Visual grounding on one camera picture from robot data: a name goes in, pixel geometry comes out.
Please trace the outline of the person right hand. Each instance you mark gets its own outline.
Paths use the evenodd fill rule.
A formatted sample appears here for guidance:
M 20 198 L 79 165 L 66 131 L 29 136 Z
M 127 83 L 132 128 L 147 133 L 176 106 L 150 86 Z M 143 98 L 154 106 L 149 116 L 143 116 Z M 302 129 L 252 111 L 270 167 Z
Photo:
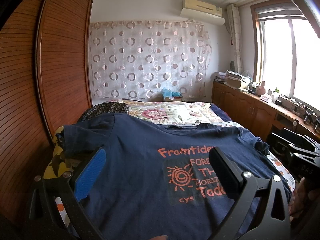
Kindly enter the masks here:
M 308 199 L 306 191 L 306 179 L 303 177 L 296 186 L 289 203 L 289 214 L 293 218 L 299 217 L 304 209 L 304 202 Z

